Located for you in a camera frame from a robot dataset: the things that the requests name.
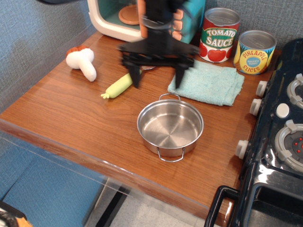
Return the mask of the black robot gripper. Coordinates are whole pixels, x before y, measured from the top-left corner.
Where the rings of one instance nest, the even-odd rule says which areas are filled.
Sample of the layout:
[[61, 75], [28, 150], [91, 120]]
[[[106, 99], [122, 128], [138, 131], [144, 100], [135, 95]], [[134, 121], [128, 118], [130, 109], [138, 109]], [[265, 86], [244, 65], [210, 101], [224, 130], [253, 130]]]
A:
[[133, 85], [138, 88], [141, 66], [167, 66], [176, 68], [175, 88], [179, 88], [185, 71], [194, 64], [199, 48], [176, 40], [169, 31], [149, 31], [149, 36], [137, 42], [119, 46], [122, 64], [128, 68]]

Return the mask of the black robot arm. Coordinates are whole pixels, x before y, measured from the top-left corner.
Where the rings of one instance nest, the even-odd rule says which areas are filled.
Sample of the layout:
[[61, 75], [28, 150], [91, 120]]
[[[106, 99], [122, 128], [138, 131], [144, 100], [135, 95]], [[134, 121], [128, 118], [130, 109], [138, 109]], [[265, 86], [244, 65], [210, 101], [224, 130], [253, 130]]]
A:
[[122, 65], [128, 69], [136, 88], [141, 80], [141, 66], [173, 67], [176, 88], [180, 86], [185, 70], [194, 66], [194, 56], [199, 48], [178, 41], [169, 33], [173, 14], [183, 3], [183, 0], [146, 0], [142, 19], [147, 37], [119, 46]]

